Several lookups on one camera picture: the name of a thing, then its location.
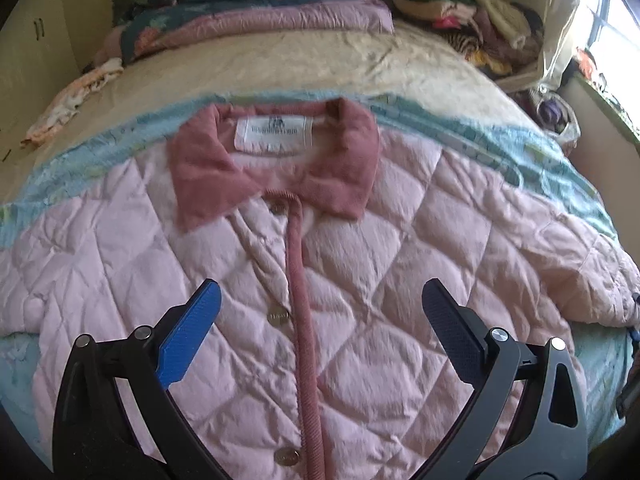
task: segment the metal button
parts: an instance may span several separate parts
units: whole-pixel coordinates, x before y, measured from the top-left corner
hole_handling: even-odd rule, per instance
[[[84,348],[89,344],[89,341],[91,341],[91,338],[87,334],[79,335],[78,339],[76,339],[76,346],[78,348]]]
[[[271,204],[269,211],[271,211],[271,213],[273,213],[274,215],[284,215],[284,213],[287,212],[287,205],[284,202],[278,200],[277,202]]]
[[[151,335],[151,327],[147,325],[139,326],[133,335],[136,339],[144,341]]]
[[[286,308],[274,308],[267,314],[267,321],[271,326],[282,326],[289,320],[290,314]]]
[[[494,328],[491,330],[491,337],[493,337],[496,341],[507,341],[509,338],[509,334],[507,334],[501,328]]]
[[[551,340],[551,346],[556,350],[564,350],[566,348],[566,344],[559,337],[555,337]]]
[[[283,447],[273,454],[276,464],[291,467],[300,462],[300,452],[292,447]]]

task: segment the pink folded blanket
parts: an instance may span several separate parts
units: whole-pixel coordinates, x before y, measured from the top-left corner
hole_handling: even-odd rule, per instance
[[[94,57],[98,66],[121,57],[120,36],[126,26],[115,27]],[[167,33],[147,27],[135,46],[136,58],[222,36],[272,30],[360,30],[392,34],[391,12],[381,0],[325,0],[291,7],[258,7],[201,16]]]

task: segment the screw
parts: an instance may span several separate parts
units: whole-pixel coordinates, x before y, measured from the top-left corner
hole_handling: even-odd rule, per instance
[[[491,337],[493,337],[496,341],[507,341],[509,338],[509,334],[507,334],[501,328],[494,328],[491,330]]]
[[[89,344],[89,341],[91,341],[91,337],[89,337],[87,334],[79,335],[78,339],[76,339],[76,346],[78,348],[84,348]]]
[[[136,339],[144,341],[151,335],[151,327],[147,325],[139,326],[133,335]]]
[[[551,346],[556,350],[564,350],[566,348],[566,344],[559,337],[555,337],[551,340]]]

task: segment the pink quilted jacket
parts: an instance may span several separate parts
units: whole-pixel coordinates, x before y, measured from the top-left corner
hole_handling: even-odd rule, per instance
[[[313,148],[236,152],[236,122],[254,114],[314,117]],[[559,336],[571,352],[567,320],[640,321],[640,274],[617,244],[335,100],[211,105],[50,209],[0,251],[0,326],[40,332],[34,396],[50,438],[79,334],[123,338],[213,278],[221,313],[171,393],[222,467],[236,480],[406,480],[470,395],[422,312],[433,277],[487,326],[536,344]]]

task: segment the jacket collar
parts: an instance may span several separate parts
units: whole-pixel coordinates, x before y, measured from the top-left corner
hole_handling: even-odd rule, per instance
[[[380,136],[372,113],[339,98],[327,102],[236,107],[213,104],[198,111],[168,142],[168,159],[185,230],[228,214],[242,202],[273,189],[238,168],[218,138],[223,121],[256,115],[329,116],[340,138],[333,153],[310,163],[300,178],[278,192],[290,192],[321,210],[358,219],[378,166]]]

